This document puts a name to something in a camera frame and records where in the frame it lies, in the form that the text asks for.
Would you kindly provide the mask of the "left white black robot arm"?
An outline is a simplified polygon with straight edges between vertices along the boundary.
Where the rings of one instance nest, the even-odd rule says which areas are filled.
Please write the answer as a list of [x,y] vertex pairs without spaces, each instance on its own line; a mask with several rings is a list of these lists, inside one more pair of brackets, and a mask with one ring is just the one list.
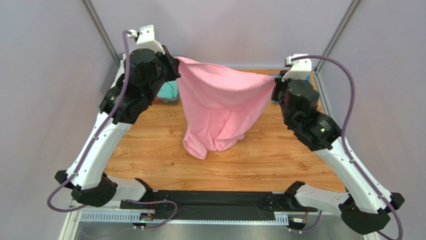
[[99,105],[96,122],[82,151],[55,179],[79,204],[102,207],[111,201],[139,201],[151,188],[141,179],[113,177],[105,167],[118,143],[153,103],[162,85],[180,77],[179,61],[166,46],[133,50]]

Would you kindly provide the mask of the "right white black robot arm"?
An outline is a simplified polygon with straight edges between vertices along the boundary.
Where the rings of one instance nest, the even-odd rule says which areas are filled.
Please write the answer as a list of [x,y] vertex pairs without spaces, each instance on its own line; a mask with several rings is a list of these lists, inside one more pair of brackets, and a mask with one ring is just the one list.
[[383,187],[361,163],[339,125],[318,110],[320,95],[307,80],[284,79],[283,74],[274,80],[272,99],[280,105],[284,124],[331,167],[346,188],[345,192],[333,192],[296,181],[285,195],[293,205],[340,217],[358,234],[383,230],[391,213],[404,204],[404,197]]

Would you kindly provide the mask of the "pink t shirt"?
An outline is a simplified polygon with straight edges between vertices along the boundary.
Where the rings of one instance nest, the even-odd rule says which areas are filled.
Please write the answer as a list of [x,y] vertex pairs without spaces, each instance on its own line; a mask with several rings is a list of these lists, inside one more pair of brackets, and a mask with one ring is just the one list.
[[273,76],[179,56],[178,91],[187,121],[183,145],[198,159],[244,139],[271,100]]

